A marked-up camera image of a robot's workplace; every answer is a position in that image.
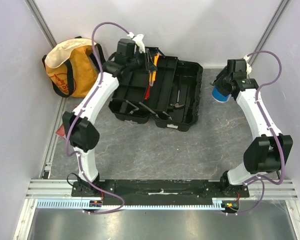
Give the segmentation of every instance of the yellow bag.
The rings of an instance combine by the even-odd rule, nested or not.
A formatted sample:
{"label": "yellow bag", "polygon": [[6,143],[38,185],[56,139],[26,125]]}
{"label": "yellow bag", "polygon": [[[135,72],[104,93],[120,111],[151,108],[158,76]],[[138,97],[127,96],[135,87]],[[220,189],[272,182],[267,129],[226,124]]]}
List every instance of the yellow bag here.
{"label": "yellow bag", "polygon": [[[92,52],[91,43],[91,39],[80,36],[69,39],[59,43],[42,58],[46,74],[59,96],[83,98],[95,84],[100,69]],[[98,43],[95,46],[103,64],[105,57],[102,48]]]}

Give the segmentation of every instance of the metal frame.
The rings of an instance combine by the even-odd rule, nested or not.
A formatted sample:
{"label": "metal frame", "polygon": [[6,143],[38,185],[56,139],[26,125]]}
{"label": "metal frame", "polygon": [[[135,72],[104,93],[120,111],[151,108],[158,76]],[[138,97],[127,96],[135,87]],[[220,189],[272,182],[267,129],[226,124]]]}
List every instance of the metal frame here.
{"label": "metal frame", "polygon": [[42,165],[41,165],[41,173],[38,176],[39,178],[49,178],[50,177],[50,172],[51,172],[51,166],[52,166],[52,161],[54,159],[55,155],[55,150],[58,142],[58,136],[55,134],[55,132],[58,130],[58,128],[62,124],[62,114],[65,110],[65,105],[66,105],[66,98],[62,98],[60,101],[60,105],[57,111],[57,115],[55,118],[54,126],[53,126],[53,131],[51,133],[51,138],[48,143],[48,147],[46,149],[46,152],[43,157]]}
{"label": "metal frame", "polygon": [[[288,7],[289,3],[291,0],[281,0],[281,2],[279,3],[278,7],[276,8],[270,22],[268,23],[268,26],[266,26],[265,31],[263,32],[258,44],[256,45],[254,52],[256,51],[260,51],[264,48],[264,46],[266,45],[268,39],[270,38],[271,34],[273,33],[275,27],[277,26],[280,18],[282,17],[284,11],[286,10],[286,8]],[[254,54],[250,60],[249,60],[249,64],[252,66],[259,54]]]}
{"label": "metal frame", "polygon": [[[264,201],[284,200],[288,208],[297,239],[300,240],[300,204],[293,182],[291,180],[284,180],[281,185],[274,185],[268,181],[265,183]],[[72,207],[74,204],[87,204],[90,200],[100,200],[99,197],[72,197],[72,186],[70,186],[64,179],[32,179],[25,197],[25,203],[22,209],[19,223],[17,225],[14,240],[27,239],[31,229],[36,208],[58,208],[58,209],[78,209],[79,207]],[[262,192],[262,185],[255,182],[249,186],[250,197],[241,198],[241,201],[255,201],[260,198]],[[217,210],[219,209],[219,201],[232,201],[235,198],[214,198],[212,208],[198,207],[193,208],[186,206],[184,209],[196,210]],[[167,209],[177,210],[175,207],[151,208],[151,209]]]}
{"label": "metal frame", "polygon": [[46,20],[41,14],[41,11],[39,10],[35,0],[25,0],[25,2],[28,5],[30,11],[32,12],[35,20],[39,24],[45,38],[47,39],[51,47],[54,48],[57,45],[57,41],[55,40],[54,35],[52,34],[50,28],[48,27]]}

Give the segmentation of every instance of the gray floor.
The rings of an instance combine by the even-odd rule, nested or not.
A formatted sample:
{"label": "gray floor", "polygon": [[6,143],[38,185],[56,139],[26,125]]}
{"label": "gray floor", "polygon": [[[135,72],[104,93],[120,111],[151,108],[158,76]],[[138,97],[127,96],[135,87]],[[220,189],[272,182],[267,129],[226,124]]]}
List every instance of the gray floor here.
{"label": "gray floor", "polygon": [[[255,202],[241,201],[243,209]],[[296,240],[284,201],[264,201],[241,216],[221,211],[37,209],[28,240]]]}
{"label": "gray floor", "polygon": [[[188,132],[158,128],[151,118],[146,124],[117,120],[106,103],[95,122],[100,132],[95,149],[100,178],[219,179],[224,171],[239,165],[252,135],[233,99],[227,103],[213,100],[209,82],[219,72],[204,70],[199,120]],[[69,98],[65,109],[71,112],[81,100]],[[76,157],[66,156],[65,140],[59,137],[50,177],[64,179],[77,172]]]}

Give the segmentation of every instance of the zip tie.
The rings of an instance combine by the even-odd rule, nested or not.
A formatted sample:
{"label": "zip tie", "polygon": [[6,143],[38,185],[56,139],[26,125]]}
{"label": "zip tie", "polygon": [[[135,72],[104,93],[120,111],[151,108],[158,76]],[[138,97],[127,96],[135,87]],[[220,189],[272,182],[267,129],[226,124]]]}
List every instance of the zip tie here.
{"label": "zip tie", "polygon": [[250,57],[249,57],[248,55],[245,55],[245,56],[243,57],[243,59],[244,59],[245,61],[248,61],[248,60],[250,59]]}
{"label": "zip tie", "polygon": [[130,37],[131,39],[133,39],[135,37],[135,35],[132,31],[130,31],[127,36]]}

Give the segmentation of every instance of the black mounting plate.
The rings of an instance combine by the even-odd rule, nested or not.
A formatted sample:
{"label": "black mounting plate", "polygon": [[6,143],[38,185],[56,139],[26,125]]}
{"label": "black mounting plate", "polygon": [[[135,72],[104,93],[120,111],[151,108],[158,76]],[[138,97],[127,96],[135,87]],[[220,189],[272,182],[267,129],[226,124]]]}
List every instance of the black mounting plate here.
{"label": "black mounting plate", "polygon": [[[212,198],[248,198],[246,186],[230,186],[220,191],[218,181],[209,180],[99,180],[96,186],[117,194],[125,205],[211,205]],[[101,197],[101,193],[86,184],[73,183],[72,197]],[[121,201],[105,195],[103,205],[120,205]]]}

